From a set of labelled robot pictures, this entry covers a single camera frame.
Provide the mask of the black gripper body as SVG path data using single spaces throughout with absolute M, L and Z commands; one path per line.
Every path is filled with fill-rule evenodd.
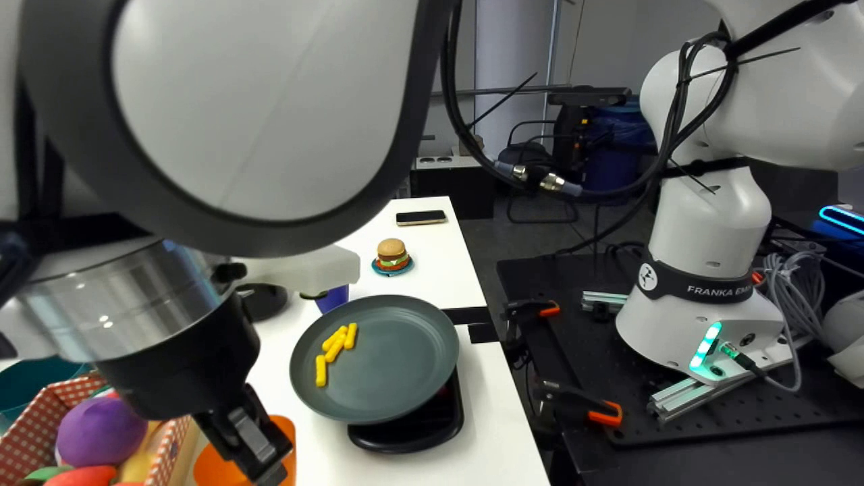
M 237 297 L 176 338 L 147 350 L 100 361 L 97 373 L 143 418 L 255 411 L 245 383 L 260 356 L 260 338 Z

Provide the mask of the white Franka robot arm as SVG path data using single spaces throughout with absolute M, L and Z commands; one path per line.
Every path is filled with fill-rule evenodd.
M 691 378 L 710 324 L 777 310 L 745 269 L 766 226 L 753 165 L 862 160 L 864 0 L 710 0 L 719 30 L 662 57 L 640 100 L 676 165 L 615 319 Z M 405 179 L 446 83 L 460 0 L 2 0 L 2 292 L 44 339 L 147 416 L 195 416 L 255 484 L 289 441 L 245 374 L 251 326 L 225 283 L 203 310 L 116 329 L 66 297 L 171 245 L 294 256 L 360 230 Z

